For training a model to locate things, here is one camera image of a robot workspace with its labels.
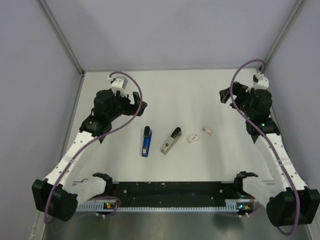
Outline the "grey stapler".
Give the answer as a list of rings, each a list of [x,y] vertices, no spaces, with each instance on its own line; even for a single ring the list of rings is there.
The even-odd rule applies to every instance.
[[[170,134],[170,136],[166,139],[164,145],[161,148],[161,152],[166,155],[171,148],[177,143],[177,141],[182,136],[182,129],[180,127],[176,127],[174,131]]]

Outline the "small white staple box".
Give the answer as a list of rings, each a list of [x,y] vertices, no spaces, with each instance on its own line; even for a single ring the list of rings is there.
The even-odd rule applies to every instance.
[[[202,131],[203,131],[204,133],[206,133],[207,135],[209,135],[209,136],[212,135],[212,130],[211,130],[209,127],[204,126],[204,127],[202,128]]]

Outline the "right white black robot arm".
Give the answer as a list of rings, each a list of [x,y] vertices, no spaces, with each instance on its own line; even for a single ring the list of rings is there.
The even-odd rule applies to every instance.
[[[285,150],[280,130],[271,118],[271,93],[234,82],[219,95],[223,104],[235,97],[230,106],[247,117],[246,131],[272,176],[268,181],[242,171],[234,180],[234,194],[239,198],[254,197],[265,207],[275,227],[311,224],[320,205],[320,193],[302,180]]]

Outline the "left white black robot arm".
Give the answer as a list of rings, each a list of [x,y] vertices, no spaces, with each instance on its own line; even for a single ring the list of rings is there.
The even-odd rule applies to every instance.
[[[144,113],[147,103],[143,101],[142,91],[134,91],[132,95],[133,100],[130,100],[119,89],[98,91],[93,108],[80,125],[70,148],[43,180],[36,179],[32,184],[36,209],[44,213],[46,225],[54,220],[67,222],[80,204],[98,195],[106,199],[113,194],[113,180],[106,173],[96,172],[77,185],[74,181],[107,136]]]

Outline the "blue stapler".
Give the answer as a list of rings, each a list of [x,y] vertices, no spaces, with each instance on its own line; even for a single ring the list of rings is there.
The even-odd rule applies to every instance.
[[[145,126],[144,132],[143,132],[143,141],[142,141],[142,149],[141,149],[141,156],[142,157],[148,157],[150,145],[151,145],[151,139],[152,139],[152,130],[149,126]]]

